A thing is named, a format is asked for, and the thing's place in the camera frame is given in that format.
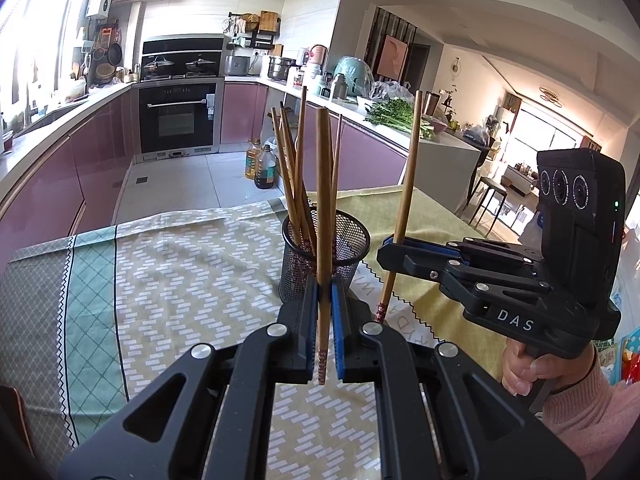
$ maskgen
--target pink sweater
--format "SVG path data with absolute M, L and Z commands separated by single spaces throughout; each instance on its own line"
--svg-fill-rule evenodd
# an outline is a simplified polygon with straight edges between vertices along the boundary
M 640 415 L 640 383 L 610 386 L 596 365 L 580 383 L 552 395 L 543 420 L 577 454 L 593 478 L 611 459 Z

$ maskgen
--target metal bolt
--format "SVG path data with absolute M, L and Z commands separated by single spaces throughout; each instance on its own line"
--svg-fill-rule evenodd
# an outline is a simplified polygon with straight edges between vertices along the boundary
M 194 359 L 204 359 L 211 355 L 211 347 L 209 345 L 196 345 L 191 349 L 191 357 Z
M 458 355 L 458 347 L 453 343 L 442 343 L 438 345 L 438 354 L 442 357 L 455 357 Z
M 274 323 L 272 325 L 269 325 L 268 329 L 267 329 L 267 334 L 269 334 L 271 337 L 280 337 L 281 335 L 285 335 L 287 333 L 287 326 L 283 325 L 282 323 Z
M 382 332 L 382 325 L 369 321 L 362 326 L 362 331 L 367 335 L 379 335 Z

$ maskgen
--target mesh pen holder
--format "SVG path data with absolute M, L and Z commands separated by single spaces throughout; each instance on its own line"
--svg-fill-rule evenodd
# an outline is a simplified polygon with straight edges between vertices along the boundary
M 318 225 L 316 209 L 311 208 L 314 227 Z M 345 288 L 349 288 L 358 264 L 369 253 L 371 238 L 367 228 L 353 216 L 342 211 L 335 212 L 336 242 L 332 262 L 332 274 L 340 274 Z M 308 242 L 303 247 L 293 243 L 292 228 L 287 216 L 282 223 L 284 256 L 278 294 L 283 303 L 300 300 L 305 295 L 306 278 L 316 276 L 316 257 Z

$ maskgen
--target human hand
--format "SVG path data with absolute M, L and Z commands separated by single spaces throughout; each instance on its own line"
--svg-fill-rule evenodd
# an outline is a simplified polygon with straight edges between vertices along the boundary
M 593 364 L 593 344 L 585 348 L 576 359 L 562 359 L 546 354 L 537 359 L 525 352 L 526 345 L 507 339 L 502 352 L 502 386 L 513 396 L 527 396 L 537 379 L 557 379 L 555 390 L 580 382 L 587 376 Z

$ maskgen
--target cutting board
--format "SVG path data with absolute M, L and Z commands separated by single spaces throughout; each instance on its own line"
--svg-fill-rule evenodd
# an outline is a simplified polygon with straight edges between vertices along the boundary
M 262 10 L 260 12 L 260 30 L 278 31 L 278 13 Z

